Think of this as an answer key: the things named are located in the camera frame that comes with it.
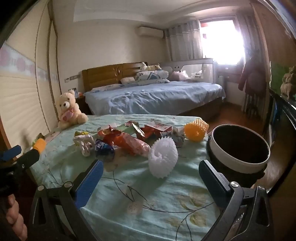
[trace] hand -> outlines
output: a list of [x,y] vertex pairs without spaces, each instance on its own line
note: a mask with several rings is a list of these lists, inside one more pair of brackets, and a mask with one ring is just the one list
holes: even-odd
[[24,224],[24,218],[19,214],[19,205],[15,200],[15,196],[8,196],[8,203],[11,208],[8,209],[6,214],[7,221],[12,225],[12,229],[21,241],[27,239],[27,227]]

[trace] wooden headboard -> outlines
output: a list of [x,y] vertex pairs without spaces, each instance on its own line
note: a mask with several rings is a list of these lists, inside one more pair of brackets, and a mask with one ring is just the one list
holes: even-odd
[[141,62],[106,65],[82,71],[84,91],[92,88],[119,84],[125,77],[135,77],[140,72]]

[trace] screw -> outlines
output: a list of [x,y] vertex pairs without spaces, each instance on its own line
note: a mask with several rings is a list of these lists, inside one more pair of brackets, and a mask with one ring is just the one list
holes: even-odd
[[233,188],[237,188],[239,186],[237,182],[231,182],[230,184]]
[[65,182],[64,187],[69,188],[72,186],[72,182]]
[[39,187],[38,187],[38,191],[42,191],[44,189],[44,186],[43,185],[40,185]]

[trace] bed frame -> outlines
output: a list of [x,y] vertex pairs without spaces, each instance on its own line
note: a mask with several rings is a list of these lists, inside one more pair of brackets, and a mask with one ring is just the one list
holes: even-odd
[[[174,71],[179,71],[184,65],[190,64],[212,64],[213,65],[213,82],[217,79],[216,66],[217,63],[212,58],[195,59],[189,61],[179,62],[167,62],[161,63],[160,66],[170,66]],[[111,84],[119,84],[120,80],[125,77],[135,77],[140,72],[141,62],[138,63],[124,63],[101,66],[91,69],[85,69],[82,71],[82,78],[85,92],[90,91],[92,88],[101,87]],[[222,105],[222,98],[216,98],[215,100],[194,108],[190,111],[186,111],[179,115],[183,116],[199,116],[203,120],[209,120],[210,118],[220,113]]]

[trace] blue wrapper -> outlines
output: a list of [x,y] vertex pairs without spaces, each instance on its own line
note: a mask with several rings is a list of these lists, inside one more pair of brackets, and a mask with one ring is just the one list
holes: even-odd
[[111,161],[114,159],[114,148],[100,139],[96,139],[94,150],[97,158],[102,158],[103,156],[103,161]]

